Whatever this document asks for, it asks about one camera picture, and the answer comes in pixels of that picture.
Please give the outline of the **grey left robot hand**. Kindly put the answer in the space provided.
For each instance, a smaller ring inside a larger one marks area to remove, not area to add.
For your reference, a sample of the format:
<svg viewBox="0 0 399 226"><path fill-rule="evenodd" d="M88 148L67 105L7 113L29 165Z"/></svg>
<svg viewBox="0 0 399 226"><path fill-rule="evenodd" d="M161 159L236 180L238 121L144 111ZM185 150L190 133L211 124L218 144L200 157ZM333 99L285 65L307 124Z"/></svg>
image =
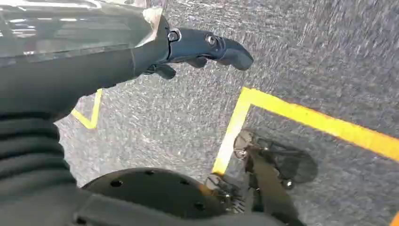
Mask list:
<svg viewBox="0 0 399 226"><path fill-rule="evenodd" d="M201 68L207 60L247 70L239 43L211 32L177 29L165 20L159 37L139 48L29 61L16 56L0 70L0 223L3 226L299 226L274 170L250 144L261 211L228 214L198 182L160 169L127 169L77 187L55 122L79 98L141 74L174 77L170 63Z"/></svg>

